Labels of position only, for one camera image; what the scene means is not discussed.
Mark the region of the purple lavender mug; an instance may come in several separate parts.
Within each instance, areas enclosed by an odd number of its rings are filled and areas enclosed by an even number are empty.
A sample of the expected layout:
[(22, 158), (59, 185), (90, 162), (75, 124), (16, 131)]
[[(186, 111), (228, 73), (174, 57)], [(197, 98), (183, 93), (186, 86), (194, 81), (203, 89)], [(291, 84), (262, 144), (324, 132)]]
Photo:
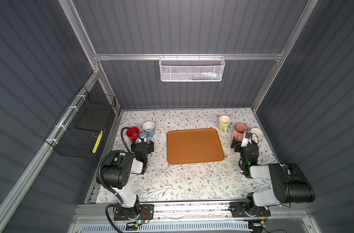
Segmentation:
[(142, 143), (142, 142), (145, 142), (147, 144), (149, 144), (149, 139), (146, 138), (146, 137), (141, 137), (141, 138), (138, 138), (136, 141), (135, 141), (135, 144), (138, 144), (138, 143)]

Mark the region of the pink patterned mug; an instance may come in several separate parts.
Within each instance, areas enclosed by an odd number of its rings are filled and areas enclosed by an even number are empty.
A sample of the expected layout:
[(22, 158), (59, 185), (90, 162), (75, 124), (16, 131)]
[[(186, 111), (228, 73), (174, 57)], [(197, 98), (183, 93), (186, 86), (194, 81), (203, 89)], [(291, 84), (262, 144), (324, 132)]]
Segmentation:
[(242, 142), (245, 133), (248, 131), (248, 127), (245, 124), (242, 123), (237, 123), (234, 126), (234, 131), (233, 131), (233, 140)]

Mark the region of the white cream mug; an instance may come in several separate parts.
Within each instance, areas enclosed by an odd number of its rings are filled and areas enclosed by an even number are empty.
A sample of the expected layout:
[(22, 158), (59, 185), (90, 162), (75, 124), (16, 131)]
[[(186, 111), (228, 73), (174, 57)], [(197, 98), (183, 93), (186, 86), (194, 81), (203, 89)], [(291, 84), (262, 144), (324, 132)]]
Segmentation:
[(250, 132), (252, 133), (252, 140), (256, 143), (258, 143), (259, 140), (263, 138), (263, 132), (258, 128), (252, 128)]

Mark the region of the red mug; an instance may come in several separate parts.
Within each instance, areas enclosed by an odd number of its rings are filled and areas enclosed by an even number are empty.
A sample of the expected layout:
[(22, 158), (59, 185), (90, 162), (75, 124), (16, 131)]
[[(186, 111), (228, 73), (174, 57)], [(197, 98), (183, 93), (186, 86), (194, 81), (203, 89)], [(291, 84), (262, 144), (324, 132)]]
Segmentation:
[(140, 129), (136, 126), (130, 127), (130, 129), (126, 130), (126, 135), (131, 143), (136, 141), (139, 138)]

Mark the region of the light green mug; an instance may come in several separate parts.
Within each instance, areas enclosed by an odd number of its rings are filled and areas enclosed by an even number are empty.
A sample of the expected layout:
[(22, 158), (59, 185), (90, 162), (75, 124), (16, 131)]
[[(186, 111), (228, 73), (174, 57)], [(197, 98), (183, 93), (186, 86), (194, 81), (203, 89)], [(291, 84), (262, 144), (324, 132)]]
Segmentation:
[(220, 116), (218, 121), (219, 131), (226, 132), (231, 124), (231, 119), (229, 116)]

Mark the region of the blue floral mug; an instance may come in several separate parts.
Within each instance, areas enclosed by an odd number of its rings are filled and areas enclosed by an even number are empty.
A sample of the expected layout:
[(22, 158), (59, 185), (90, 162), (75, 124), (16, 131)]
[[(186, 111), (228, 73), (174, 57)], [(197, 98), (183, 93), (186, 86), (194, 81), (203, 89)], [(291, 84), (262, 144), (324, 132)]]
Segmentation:
[(155, 135), (155, 124), (151, 121), (147, 121), (142, 125), (142, 129), (146, 138), (153, 138)]

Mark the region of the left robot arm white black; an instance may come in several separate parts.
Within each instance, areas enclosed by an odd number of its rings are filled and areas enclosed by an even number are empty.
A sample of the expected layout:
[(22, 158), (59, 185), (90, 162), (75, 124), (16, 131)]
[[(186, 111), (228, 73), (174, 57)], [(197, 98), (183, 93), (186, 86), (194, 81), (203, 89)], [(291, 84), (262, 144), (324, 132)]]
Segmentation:
[(154, 142), (131, 144), (131, 151), (113, 150), (99, 162), (96, 182), (114, 194), (120, 207), (134, 213), (140, 210), (139, 197), (128, 184), (131, 174), (144, 174), (147, 170), (148, 155), (154, 151)]

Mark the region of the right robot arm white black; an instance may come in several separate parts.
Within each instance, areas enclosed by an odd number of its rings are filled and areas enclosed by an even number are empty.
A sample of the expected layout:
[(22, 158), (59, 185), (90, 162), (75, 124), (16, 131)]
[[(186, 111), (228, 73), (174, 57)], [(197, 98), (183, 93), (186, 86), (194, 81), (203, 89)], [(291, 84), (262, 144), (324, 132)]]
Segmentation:
[(249, 179), (271, 181), (271, 188), (247, 195), (244, 210), (248, 213), (285, 203), (312, 203), (315, 192), (296, 163), (259, 165), (259, 147), (255, 141), (232, 140), (230, 145), (240, 154), (241, 174)]

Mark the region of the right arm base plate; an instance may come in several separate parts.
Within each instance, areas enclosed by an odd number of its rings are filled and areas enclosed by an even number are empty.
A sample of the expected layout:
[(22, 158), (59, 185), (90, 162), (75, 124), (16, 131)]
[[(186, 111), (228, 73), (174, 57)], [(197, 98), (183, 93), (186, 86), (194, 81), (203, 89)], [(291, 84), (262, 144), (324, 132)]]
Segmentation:
[(270, 217), (271, 213), (267, 207), (258, 207), (246, 202), (230, 202), (228, 210), (232, 217)]

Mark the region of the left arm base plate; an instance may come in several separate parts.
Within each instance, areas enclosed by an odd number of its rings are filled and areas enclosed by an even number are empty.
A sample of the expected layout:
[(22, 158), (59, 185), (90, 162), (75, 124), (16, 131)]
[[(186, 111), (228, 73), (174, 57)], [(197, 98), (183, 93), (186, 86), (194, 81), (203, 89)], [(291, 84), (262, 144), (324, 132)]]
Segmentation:
[(115, 207), (113, 219), (117, 221), (152, 220), (154, 207), (153, 204), (140, 204), (132, 208)]

